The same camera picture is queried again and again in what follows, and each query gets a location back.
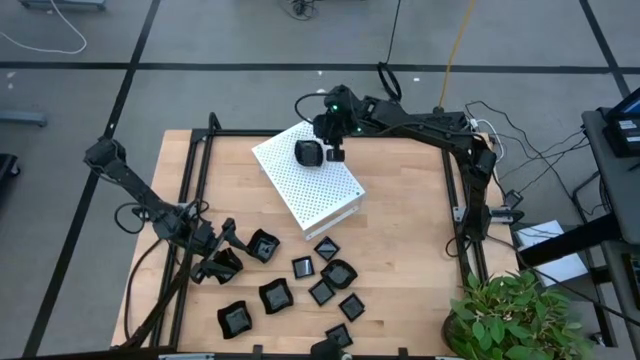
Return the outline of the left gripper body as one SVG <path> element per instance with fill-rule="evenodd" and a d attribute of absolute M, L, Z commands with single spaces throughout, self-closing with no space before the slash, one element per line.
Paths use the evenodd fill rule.
<path fill-rule="evenodd" d="M 225 232 L 216 234 L 210 221 L 204 221 L 193 232 L 187 245 L 189 255 L 199 255 L 202 257 L 201 263 L 204 266 L 213 266 L 214 258 L 219 251 L 225 238 Z"/>

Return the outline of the black caster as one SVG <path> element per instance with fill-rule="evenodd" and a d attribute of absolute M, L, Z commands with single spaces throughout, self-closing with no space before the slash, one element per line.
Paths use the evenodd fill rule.
<path fill-rule="evenodd" d="M 0 182 L 14 178 L 20 173 L 18 157 L 13 154 L 0 153 Z"/>

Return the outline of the black aluminium table frame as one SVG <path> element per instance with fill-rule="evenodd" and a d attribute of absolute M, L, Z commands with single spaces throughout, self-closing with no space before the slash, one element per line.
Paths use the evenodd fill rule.
<path fill-rule="evenodd" d="M 206 217 L 215 224 L 234 218 L 243 240 L 263 229 L 280 246 L 266 264 L 244 257 L 243 270 L 227 284 L 209 279 L 188 286 L 185 304 L 167 311 L 182 316 L 177 351 L 211 360 L 290 360 L 307 356 L 326 330 L 345 323 L 355 358 L 447 355 L 440 330 L 450 299 L 461 292 L 462 266 L 444 252 L 454 224 L 446 177 L 451 163 L 443 152 L 409 139 L 347 141 L 347 165 L 365 188 L 364 204 L 327 235 L 358 277 L 318 306 L 308 292 L 317 277 L 296 280 L 292 268 L 293 259 L 312 254 L 314 242 L 303 236 L 252 152 L 267 138 L 265 131 L 222 130 L 210 151 L 196 152 L 209 165 Z M 286 279 L 294 305 L 267 315 L 259 287 L 278 278 Z M 354 322 L 339 309 L 352 293 L 365 304 Z M 225 340 L 217 311 L 240 300 L 253 327 Z"/>

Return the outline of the black wavy-rim deep plate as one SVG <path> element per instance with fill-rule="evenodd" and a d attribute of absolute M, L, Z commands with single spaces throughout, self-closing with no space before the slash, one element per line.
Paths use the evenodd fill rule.
<path fill-rule="evenodd" d="M 294 305 L 294 297 L 285 278 L 278 278 L 260 286 L 259 296 L 267 315 L 275 314 Z"/>
<path fill-rule="evenodd" d="M 233 252 L 232 248 L 226 248 L 216 254 L 214 262 L 232 270 L 231 273 L 216 273 L 215 278 L 220 285 L 229 282 L 236 274 L 243 269 L 243 263 Z"/>
<path fill-rule="evenodd" d="M 252 235 L 247 245 L 247 253 L 261 263 L 266 264 L 274 256 L 279 245 L 280 240 L 277 237 L 267 233 L 263 229 L 258 229 Z"/>
<path fill-rule="evenodd" d="M 232 339 L 253 327 L 252 318 L 244 300 L 219 309 L 217 319 L 225 340 Z"/>

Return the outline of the white paper sheet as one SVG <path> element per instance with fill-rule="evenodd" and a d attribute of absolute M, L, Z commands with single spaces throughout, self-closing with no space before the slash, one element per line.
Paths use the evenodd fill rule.
<path fill-rule="evenodd" d="M 515 232 L 518 249 L 525 250 L 538 245 L 550 238 L 562 235 L 565 230 L 557 220 L 525 227 Z M 581 289 L 588 284 L 587 266 L 581 252 L 563 256 L 542 265 L 537 265 L 533 271 L 544 288 L 558 287 L 559 284 L 549 278 L 559 280 L 562 285 Z"/>

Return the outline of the black round-cornered deep plate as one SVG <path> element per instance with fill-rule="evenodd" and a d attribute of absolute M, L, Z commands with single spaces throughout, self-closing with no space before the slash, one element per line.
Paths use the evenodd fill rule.
<path fill-rule="evenodd" d="M 331 287 L 346 289 L 358 277 L 358 273 L 346 261 L 334 259 L 321 271 L 321 276 Z"/>
<path fill-rule="evenodd" d="M 303 167 L 320 167 L 324 162 L 323 148 L 315 140 L 297 140 L 294 155 Z"/>

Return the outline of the dark laptop computer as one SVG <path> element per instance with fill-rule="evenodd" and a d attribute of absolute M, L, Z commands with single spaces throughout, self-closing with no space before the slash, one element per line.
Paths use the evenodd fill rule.
<path fill-rule="evenodd" d="M 603 108 L 603 134 L 617 157 L 640 157 L 640 87 L 613 108 Z"/>

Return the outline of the small black square plate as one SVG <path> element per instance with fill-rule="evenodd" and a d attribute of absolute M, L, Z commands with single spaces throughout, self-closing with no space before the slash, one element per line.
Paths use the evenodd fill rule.
<path fill-rule="evenodd" d="M 340 246 L 329 236 L 325 236 L 315 247 L 314 251 L 325 261 L 330 262 L 340 251 Z"/>
<path fill-rule="evenodd" d="M 354 322 L 365 312 L 365 304 L 356 293 L 352 293 L 339 303 L 339 309 L 350 322 Z"/>
<path fill-rule="evenodd" d="M 315 274 L 313 261 L 310 256 L 304 256 L 292 260 L 294 278 L 296 280 L 313 276 Z"/>
<path fill-rule="evenodd" d="M 345 323 L 326 330 L 325 335 L 328 339 L 335 341 L 340 348 L 346 348 L 353 344 L 353 339 Z"/>
<path fill-rule="evenodd" d="M 318 306 L 323 306 L 335 296 L 335 291 L 324 280 L 318 281 L 308 289 L 308 292 Z"/>

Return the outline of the gray floor stand foot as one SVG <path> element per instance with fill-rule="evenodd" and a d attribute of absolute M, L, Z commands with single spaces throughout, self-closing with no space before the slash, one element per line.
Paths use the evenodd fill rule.
<path fill-rule="evenodd" d="M 46 127 L 48 124 L 44 113 L 0 110 L 0 123 L 20 123 Z"/>

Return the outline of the white perforated metal shelf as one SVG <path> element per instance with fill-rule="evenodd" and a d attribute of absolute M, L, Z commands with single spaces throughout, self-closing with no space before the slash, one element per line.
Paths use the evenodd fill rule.
<path fill-rule="evenodd" d="M 313 138 L 312 125 L 302 121 L 252 148 L 307 240 L 357 212 L 366 194 L 342 162 L 304 167 L 296 161 L 295 143 Z"/>

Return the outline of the black desk leg bar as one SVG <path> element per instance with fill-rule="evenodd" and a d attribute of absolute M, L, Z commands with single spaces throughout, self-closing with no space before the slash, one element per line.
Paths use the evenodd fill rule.
<path fill-rule="evenodd" d="M 621 238 L 617 218 L 608 214 L 520 251 L 519 260 L 522 265 L 538 266 L 597 246 L 604 241 Z"/>

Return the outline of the black plant pot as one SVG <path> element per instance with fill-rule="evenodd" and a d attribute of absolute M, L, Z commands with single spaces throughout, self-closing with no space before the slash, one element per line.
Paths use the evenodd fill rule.
<path fill-rule="evenodd" d="M 445 318 L 442 328 L 441 337 L 446 346 L 458 357 L 468 359 L 469 354 L 466 350 L 467 339 L 460 325 L 457 324 L 457 315 L 451 311 Z"/>

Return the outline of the gray cart base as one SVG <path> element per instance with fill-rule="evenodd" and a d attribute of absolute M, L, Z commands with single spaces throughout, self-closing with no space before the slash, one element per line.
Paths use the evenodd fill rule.
<path fill-rule="evenodd" d="M 61 7 L 94 7 L 99 11 L 106 10 L 106 0 L 17 0 L 23 7 L 31 6 L 53 8 Z"/>

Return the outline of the gray side desk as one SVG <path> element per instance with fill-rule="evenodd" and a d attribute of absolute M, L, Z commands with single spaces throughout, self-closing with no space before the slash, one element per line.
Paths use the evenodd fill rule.
<path fill-rule="evenodd" d="M 634 360 L 640 360 L 640 157 L 617 157 L 603 130 L 599 108 L 586 111 L 582 120 L 590 141 L 610 212 L 618 221 L 622 238 L 601 243 Z"/>

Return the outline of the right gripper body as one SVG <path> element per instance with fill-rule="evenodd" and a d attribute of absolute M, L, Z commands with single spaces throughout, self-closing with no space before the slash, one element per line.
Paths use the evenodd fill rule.
<path fill-rule="evenodd" d="M 313 133 L 325 145 L 341 145 L 343 138 L 358 128 L 356 115 L 360 100 L 349 87 L 338 85 L 324 95 L 323 104 L 325 112 L 313 119 Z"/>

